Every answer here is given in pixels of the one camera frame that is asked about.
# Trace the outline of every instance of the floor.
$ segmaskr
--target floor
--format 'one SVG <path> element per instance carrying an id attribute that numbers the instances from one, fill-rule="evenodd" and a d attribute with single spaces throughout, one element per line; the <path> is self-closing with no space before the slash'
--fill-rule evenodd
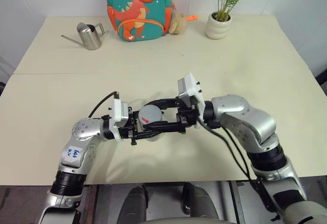
<path id="1" fill-rule="evenodd" d="M 304 177 L 301 182 L 308 200 L 327 208 L 327 177 Z M 183 183 L 146 184 L 149 192 L 147 220 L 186 216 L 181 208 Z M 205 189 L 213 200 L 219 218 L 231 222 L 271 223 L 274 213 L 268 212 L 248 182 L 193 182 Z M 236 217 L 230 185 L 236 187 L 240 205 Z M 115 224 L 120 208 L 130 189 L 139 184 L 86 186 L 79 210 L 81 224 Z M 34 224 L 42 210 L 49 186 L 0 186 L 0 223 Z"/>

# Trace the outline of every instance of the orange dinosaur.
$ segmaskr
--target orange dinosaur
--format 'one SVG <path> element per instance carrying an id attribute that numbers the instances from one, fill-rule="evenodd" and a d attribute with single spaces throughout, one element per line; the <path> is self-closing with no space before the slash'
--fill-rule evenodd
<path id="1" fill-rule="evenodd" d="M 128 19 L 145 19 L 149 9 L 144 5 L 144 3 L 150 3 L 153 0 L 133 0 L 133 2 L 128 2 L 126 6 L 126 11 L 122 9 L 121 12 L 117 10 L 114 11 L 115 17 L 120 21 L 125 21 Z M 143 22 L 128 22 L 124 24 L 123 37 L 128 41 L 134 41 L 135 36 L 131 34 L 131 30 L 136 28 L 136 35 L 140 38 L 144 38 L 142 31 L 144 29 Z"/>

